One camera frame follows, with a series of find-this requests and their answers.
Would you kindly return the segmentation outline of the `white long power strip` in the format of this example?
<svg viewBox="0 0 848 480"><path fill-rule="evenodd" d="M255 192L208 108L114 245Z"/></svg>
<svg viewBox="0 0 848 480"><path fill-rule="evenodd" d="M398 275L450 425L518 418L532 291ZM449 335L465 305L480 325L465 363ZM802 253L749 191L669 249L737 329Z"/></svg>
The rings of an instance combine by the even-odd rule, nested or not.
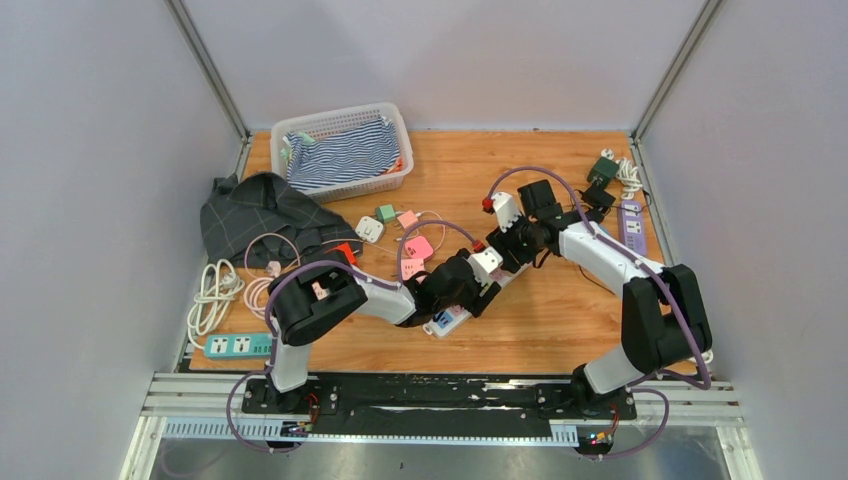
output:
<svg viewBox="0 0 848 480"><path fill-rule="evenodd" d="M529 267L529 264L524 265L516 273L509 273L502 269L495 270L490 275L491 282L484 288L483 293L486 293L494 285L498 285L501 289L504 289ZM473 318L473 315L469 311L457 305L435 315L422 326L422 330L431 337L442 339L450 335L466 320L471 318Z"/></svg>

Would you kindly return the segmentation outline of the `light pink cube plug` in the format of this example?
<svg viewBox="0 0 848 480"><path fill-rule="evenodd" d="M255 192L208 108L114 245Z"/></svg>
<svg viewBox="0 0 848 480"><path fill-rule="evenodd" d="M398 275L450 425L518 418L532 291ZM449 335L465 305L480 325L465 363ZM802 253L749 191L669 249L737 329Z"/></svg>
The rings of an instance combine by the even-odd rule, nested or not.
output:
<svg viewBox="0 0 848 480"><path fill-rule="evenodd" d="M411 279L415 274L425 270L425 261L420 258L405 258L401 260L401 278L403 281Z"/></svg>

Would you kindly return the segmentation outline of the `white plug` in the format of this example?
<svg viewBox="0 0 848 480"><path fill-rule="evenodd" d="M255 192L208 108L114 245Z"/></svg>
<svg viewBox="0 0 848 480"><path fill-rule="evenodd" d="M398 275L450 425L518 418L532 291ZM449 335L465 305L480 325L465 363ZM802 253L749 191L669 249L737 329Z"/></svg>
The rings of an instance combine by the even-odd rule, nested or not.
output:
<svg viewBox="0 0 848 480"><path fill-rule="evenodd" d="M360 218L354 231L363 242L376 244L382 238L385 226L376 218L363 216Z"/></svg>

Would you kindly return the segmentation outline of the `red plug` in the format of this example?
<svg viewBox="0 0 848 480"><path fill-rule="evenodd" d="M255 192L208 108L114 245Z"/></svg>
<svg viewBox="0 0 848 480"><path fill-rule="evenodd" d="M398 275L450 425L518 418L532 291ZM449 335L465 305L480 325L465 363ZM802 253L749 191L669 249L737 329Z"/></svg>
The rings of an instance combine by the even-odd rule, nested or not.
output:
<svg viewBox="0 0 848 480"><path fill-rule="evenodd" d="M334 245L332 247L328 247L328 248L325 249L325 252L326 253L337 252L340 255L343 255L345 260L350 265L353 265L353 266L358 265L356 254L355 254L354 250L352 249L349 242L341 242L341 243Z"/></svg>

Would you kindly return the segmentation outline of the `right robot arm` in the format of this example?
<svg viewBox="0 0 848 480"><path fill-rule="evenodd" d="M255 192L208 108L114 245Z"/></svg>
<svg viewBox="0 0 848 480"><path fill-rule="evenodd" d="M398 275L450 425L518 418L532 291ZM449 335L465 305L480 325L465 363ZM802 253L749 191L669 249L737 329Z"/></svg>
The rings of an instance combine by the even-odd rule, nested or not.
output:
<svg viewBox="0 0 848 480"><path fill-rule="evenodd" d="M487 241L505 270L515 273L550 253L588 271L621 301L619 344L572 374L577 413L596 417L609 407L612 393L687 359L695 360L700 376L692 385L709 388L703 355L713 338L691 268L666 266L635 252L580 206L564 210L547 180L521 187L516 196L492 190L482 208L496 218Z"/></svg>

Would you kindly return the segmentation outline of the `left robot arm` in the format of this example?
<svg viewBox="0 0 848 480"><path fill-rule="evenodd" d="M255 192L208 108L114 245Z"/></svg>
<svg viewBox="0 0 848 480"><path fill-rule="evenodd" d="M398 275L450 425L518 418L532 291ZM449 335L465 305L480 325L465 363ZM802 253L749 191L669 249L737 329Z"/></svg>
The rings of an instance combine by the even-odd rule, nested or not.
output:
<svg viewBox="0 0 848 480"><path fill-rule="evenodd" d="M341 253L326 253L273 280L265 320L274 351L265 375L268 400L283 413L306 400L312 344L353 314L377 317L399 328L434 320L453 307L478 317L500 287L492 274L503 259L495 249L462 249L432 272L389 282L352 265Z"/></svg>

